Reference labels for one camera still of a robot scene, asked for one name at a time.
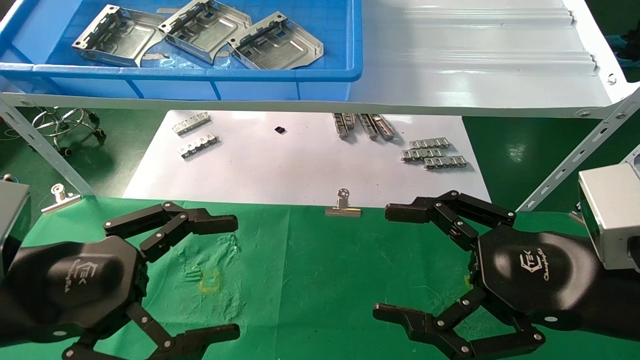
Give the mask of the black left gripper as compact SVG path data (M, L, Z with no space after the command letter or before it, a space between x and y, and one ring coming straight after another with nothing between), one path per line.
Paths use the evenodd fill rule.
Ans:
M140 305L148 281L139 250L116 235L23 246L10 264L10 344L80 337L64 360L121 360L94 346L131 320L157 346L149 360L201 360L210 345L240 337L234 323L170 336Z

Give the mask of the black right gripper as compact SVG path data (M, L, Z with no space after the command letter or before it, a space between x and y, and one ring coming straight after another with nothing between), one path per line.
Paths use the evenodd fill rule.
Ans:
M416 197L409 204L389 203L384 216L395 223L433 223L460 249L477 247L480 280L487 291L475 287L438 316L375 303L373 317L402 326L409 340L434 346L449 360L500 360L533 353L545 344L546 337L532 323L561 331L585 325L585 296L601 269L587 237L516 230L515 212L455 190ZM492 230L479 238L466 220ZM515 331L467 341L455 328L487 296L503 317L513 317Z

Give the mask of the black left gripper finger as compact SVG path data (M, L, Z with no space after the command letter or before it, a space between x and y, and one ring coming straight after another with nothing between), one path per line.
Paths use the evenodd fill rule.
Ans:
M121 239L153 231L140 243L139 252L153 263L176 246L187 235L226 234L238 230L235 215L210 215L205 208L183 208L174 202L163 202L128 214L108 219L103 224L107 236Z

